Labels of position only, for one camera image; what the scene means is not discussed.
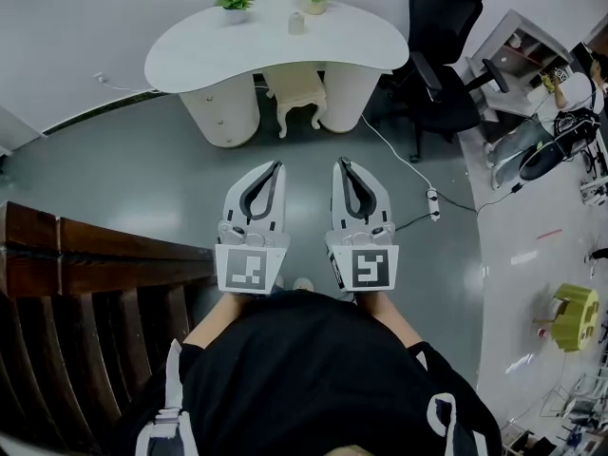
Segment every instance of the armrest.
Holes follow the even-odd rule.
[[[489,59],[483,59],[482,62],[484,63],[485,69],[487,69],[487,72],[492,77],[492,79],[496,82],[496,84],[501,89],[501,91],[503,93],[508,93],[509,85],[507,84],[506,80],[504,79],[503,74],[496,67],[496,65],[494,63],[492,63]]]
[[[425,82],[430,99],[435,101],[442,91],[441,82],[439,81],[439,78],[437,78],[435,71],[433,71],[433,68],[430,66],[427,58],[422,52],[414,50],[409,54],[409,57],[414,64],[414,68]]]
[[[477,89],[478,87],[483,86],[486,83],[489,83],[490,81],[494,80],[496,81],[498,88],[503,93],[508,93],[509,85],[500,70],[496,67],[496,65],[492,63],[489,59],[483,59],[482,62],[484,63],[486,72],[481,76],[475,78],[470,83],[468,83],[465,86],[466,91],[472,91],[473,89]]]

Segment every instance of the black bag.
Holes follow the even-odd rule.
[[[554,122],[556,143],[568,158],[594,141],[599,130],[599,115],[594,112],[596,85],[591,79],[589,83],[593,91],[591,109],[584,107],[572,111],[561,111]]]

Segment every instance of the black office chair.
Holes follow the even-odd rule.
[[[503,93],[508,85],[493,63],[465,85],[448,64],[460,59],[466,38],[482,13],[482,0],[409,0],[409,56],[394,71],[392,99],[407,105],[372,119],[372,124],[395,117],[409,117],[416,128],[416,154],[420,160],[422,132],[439,133],[451,142],[455,133],[480,123],[479,111],[469,91],[496,80]]]

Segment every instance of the wooden railing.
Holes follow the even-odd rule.
[[[0,208],[0,431],[103,453],[213,277],[208,249]]]

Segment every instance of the chair backrest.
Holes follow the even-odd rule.
[[[483,0],[409,0],[409,49],[432,65],[458,61]]]

